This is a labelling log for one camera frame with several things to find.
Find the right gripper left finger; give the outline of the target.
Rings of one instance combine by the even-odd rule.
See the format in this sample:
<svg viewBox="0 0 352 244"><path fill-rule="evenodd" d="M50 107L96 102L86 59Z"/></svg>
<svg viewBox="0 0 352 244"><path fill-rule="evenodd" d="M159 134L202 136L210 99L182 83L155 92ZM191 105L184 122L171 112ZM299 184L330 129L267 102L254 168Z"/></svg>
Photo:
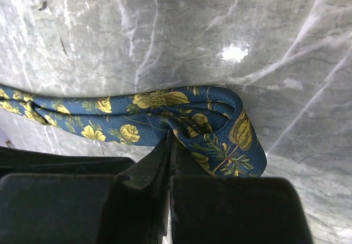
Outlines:
<svg viewBox="0 0 352 244"><path fill-rule="evenodd" d="M139 162L1 148L1 243L162 243L171 146Z"/></svg>

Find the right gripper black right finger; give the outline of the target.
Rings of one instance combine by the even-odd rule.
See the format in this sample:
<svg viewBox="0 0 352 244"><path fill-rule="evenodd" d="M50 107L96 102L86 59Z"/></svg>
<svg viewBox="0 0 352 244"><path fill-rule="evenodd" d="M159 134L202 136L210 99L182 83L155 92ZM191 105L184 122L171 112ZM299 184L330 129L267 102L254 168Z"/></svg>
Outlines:
<svg viewBox="0 0 352 244"><path fill-rule="evenodd" d="M312 243L298 193L283 178L206 173L173 140L170 211L174 243Z"/></svg>

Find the blue floral tie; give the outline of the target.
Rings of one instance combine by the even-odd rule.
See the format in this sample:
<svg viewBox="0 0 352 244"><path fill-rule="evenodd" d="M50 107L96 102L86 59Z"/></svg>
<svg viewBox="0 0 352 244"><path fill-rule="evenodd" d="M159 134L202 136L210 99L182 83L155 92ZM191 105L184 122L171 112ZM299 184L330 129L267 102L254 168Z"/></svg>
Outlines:
<svg viewBox="0 0 352 244"><path fill-rule="evenodd" d="M211 175L256 177L267 165L241 98L221 87L69 98L1 86L1 108L74 135L123 145L155 146L172 132Z"/></svg>

